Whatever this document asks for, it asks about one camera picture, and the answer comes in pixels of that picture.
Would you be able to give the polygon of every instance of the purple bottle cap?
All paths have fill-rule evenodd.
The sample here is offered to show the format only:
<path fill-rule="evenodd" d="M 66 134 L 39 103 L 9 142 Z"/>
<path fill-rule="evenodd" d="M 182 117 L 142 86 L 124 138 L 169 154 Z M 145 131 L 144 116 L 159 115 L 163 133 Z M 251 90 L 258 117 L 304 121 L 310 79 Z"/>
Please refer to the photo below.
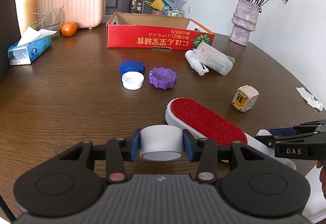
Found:
<path fill-rule="evenodd" d="M 170 69 L 154 68 L 149 72 L 149 83 L 156 88 L 167 89 L 173 88 L 177 82 L 177 75 Z"/>

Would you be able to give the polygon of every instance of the orange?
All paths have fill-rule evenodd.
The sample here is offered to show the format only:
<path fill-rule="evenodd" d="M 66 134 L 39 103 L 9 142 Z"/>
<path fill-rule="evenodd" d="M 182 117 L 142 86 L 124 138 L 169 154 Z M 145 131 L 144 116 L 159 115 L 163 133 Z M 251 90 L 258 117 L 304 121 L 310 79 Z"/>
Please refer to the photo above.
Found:
<path fill-rule="evenodd" d="M 61 27 L 61 33 L 64 36 L 73 36 L 77 31 L 77 25 L 74 22 L 64 23 Z"/>

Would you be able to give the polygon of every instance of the blue bottle cap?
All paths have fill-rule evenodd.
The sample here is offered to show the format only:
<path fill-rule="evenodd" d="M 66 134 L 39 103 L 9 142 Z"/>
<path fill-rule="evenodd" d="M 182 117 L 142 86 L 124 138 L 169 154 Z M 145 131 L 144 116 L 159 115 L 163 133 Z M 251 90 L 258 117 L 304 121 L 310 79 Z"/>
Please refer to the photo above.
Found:
<path fill-rule="evenodd" d="M 125 74 L 129 71 L 137 71 L 140 73 L 145 72 L 145 65 L 138 60 L 126 60 L 121 62 L 119 71 L 121 74 Z"/>

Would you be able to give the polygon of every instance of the ceramic vase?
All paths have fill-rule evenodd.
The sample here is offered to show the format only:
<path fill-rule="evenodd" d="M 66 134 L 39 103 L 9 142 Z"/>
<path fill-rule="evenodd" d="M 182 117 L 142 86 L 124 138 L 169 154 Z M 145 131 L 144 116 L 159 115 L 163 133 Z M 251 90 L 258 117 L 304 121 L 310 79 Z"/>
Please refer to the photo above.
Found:
<path fill-rule="evenodd" d="M 239 0 L 233 14 L 232 23 L 234 24 L 230 40 L 246 46 L 249 41 L 250 32 L 256 30 L 259 6 L 252 2 Z"/>

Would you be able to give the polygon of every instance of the black cable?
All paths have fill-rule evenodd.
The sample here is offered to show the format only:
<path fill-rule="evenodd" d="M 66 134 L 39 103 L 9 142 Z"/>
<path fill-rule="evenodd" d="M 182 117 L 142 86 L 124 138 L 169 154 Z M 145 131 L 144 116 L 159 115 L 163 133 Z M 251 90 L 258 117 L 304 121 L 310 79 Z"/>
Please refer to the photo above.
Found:
<path fill-rule="evenodd" d="M 2 196 L 0 195 L 0 209 L 3 211 L 7 219 L 10 223 L 13 223 L 16 220 L 16 217 L 11 212 L 5 201 L 3 200 Z"/>

